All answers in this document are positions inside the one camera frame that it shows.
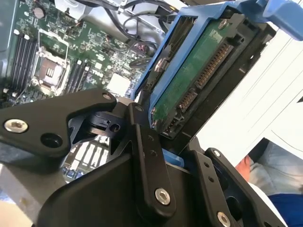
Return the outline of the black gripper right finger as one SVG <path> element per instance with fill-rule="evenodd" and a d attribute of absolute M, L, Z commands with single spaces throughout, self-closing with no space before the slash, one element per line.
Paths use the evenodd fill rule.
<path fill-rule="evenodd" d="M 211 227 L 284 227 L 286 224 L 214 148 L 188 152 Z"/>

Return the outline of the person's bare hand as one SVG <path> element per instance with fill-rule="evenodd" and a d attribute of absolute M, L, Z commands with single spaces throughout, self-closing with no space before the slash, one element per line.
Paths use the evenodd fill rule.
<path fill-rule="evenodd" d="M 235 169 L 240 173 L 240 175 L 248 182 L 250 178 L 251 166 L 254 164 L 253 160 L 247 155 L 240 161 Z"/>

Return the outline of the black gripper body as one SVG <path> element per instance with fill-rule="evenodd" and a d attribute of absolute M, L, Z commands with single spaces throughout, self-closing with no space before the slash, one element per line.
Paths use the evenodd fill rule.
<path fill-rule="evenodd" d="M 197 184 L 185 170 L 167 164 L 177 209 L 166 222 L 142 219 L 135 204 L 130 155 L 123 155 L 56 190 L 42 206 L 37 227 L 206 227 Z"/>

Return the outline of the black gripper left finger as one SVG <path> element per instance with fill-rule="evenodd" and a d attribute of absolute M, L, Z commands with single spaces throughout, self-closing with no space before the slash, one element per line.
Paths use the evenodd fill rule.
<path fill-rule="evenodd" d="M 134 158 L 135 201 L 142 215 L 173 215 L 176 201 L 157 132 L 150 127 L 151 94 L 125 105 L 94 88 L 0 111 L 0 161 L 37 173 L 53 173 L 72 146 L 104 133 L 109 155 Z"/>

